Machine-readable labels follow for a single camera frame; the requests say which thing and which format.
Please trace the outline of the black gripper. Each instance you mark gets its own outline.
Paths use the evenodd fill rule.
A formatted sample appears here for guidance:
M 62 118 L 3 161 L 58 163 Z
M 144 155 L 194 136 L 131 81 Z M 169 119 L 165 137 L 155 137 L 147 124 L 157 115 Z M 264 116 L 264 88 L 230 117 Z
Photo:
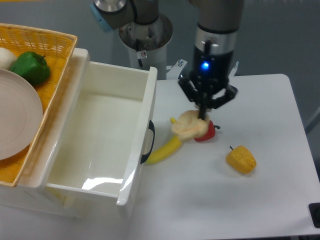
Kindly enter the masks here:
M 228 70 L 233 52 L 206 55 L 194 49 L 191 70 L 178 84 L 190 102 L 199 108 L 198 118 L 205 120 L 207 109 L 217 109 L 233 100 L 238 89 L 229 84 Z

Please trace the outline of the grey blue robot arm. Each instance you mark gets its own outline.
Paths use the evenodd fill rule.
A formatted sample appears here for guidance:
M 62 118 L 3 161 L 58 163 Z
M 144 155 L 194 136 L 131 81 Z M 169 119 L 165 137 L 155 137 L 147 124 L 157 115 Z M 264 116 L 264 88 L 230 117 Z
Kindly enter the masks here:
M 206 112 L 231 101 L 237 89 L 228 70 L 244 8 L 242 0 L 94 0 L 90 9 L 106 32 L 118 30 L 134 68 L 157 68 L 165 76 L 165 51 L 173 35 L 193 43 L 190 72 L 179 78 L 189 101 Z

